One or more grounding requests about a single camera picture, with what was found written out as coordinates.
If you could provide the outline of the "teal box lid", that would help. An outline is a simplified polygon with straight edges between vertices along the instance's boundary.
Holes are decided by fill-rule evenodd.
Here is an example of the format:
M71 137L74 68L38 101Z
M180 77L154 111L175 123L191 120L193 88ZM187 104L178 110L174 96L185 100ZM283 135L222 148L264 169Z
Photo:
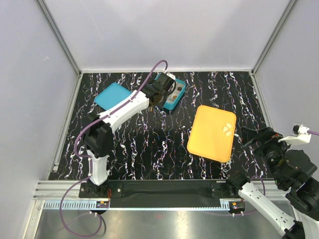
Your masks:
M94 102L107 111L125 100L130 94L131 92L126 88L117 83L112 83L94 99Z

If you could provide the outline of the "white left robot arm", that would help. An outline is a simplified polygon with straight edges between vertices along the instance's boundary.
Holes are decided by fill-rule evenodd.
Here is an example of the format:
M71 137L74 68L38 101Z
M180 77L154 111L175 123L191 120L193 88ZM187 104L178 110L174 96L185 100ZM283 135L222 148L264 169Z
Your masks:
M89 161L87 184L96 197L103 197L108 190L105 183L110 175L107 162L114 147L114 132L147 108L163 108L176 85L175 75L160 73L151 83L145 83L111 109L91 117L92 123L85 130L83 141Z

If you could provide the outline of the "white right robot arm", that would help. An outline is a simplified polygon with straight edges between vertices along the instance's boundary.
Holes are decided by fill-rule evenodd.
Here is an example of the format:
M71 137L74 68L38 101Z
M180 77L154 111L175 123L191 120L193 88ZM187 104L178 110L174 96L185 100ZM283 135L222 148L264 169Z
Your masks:
M291 218L273 204L240 172L226 180L223 188L231 197L240 197L261 213L284 239L317 239L319 237L319 182L312 175L317 171L307 154L292 150L293 145L307 144L312 135L304 125L294 125L291 136L282 136L271 127L253 130L241 128L244 147L255 143L254 152L268 165L279 190L296 211Z

